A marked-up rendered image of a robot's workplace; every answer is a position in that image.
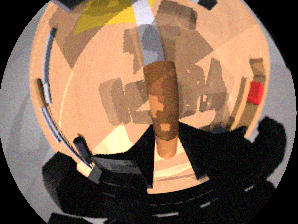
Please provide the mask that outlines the red block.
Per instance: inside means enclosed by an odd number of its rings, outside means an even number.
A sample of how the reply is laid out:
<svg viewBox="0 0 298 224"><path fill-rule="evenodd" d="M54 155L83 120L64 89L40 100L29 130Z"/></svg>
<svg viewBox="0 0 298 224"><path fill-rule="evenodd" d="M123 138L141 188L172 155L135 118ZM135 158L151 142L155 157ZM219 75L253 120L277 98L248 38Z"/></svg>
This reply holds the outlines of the red block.
<svg viewBox="0 0 298 224"><path fill-rule="evenodd" d="M249 96L247 96L246 101L250 101L250 103L261 104L261 97L263 93L262 81L261 83L258 83L258 81L253 81L253 83L251 83L250 80L250 85L251 87L249 87Z"/></svg>

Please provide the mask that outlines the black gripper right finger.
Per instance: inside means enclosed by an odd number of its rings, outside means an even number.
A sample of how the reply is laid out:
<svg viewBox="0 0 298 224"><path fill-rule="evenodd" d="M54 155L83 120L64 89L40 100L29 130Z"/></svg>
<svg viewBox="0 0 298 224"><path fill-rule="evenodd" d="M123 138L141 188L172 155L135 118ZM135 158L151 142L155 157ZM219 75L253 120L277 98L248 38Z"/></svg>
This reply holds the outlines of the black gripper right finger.
<svg viewBox="0 0 298 224"><path fill-rule="evenodd" d="M234 128L225 133L209 133L196 127L182 123L178 120L178 140L181 141L182 148L185 149L186 157L192 165L193 172L196 173L197 180L208 176L208 171L212 165L222 156L225 148L231 143L235 143L242 136L245 136L247 127Z"/></svg>

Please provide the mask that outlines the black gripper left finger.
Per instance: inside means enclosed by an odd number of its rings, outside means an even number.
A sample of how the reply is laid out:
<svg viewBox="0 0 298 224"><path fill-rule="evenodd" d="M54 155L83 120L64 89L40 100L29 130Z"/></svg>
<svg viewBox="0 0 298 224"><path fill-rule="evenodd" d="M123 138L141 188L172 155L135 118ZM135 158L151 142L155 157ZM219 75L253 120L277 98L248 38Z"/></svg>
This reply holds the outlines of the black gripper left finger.
<svg viewBox="0 0 298 224"><path fill-rule="evenodd" d="M90 161L101 171L136 175L148 188L153 188L154 143L156 143L156 135L154 135L153 124L150 124L129 151L109 153L109 155L97 153L90 156Z"/></svg>

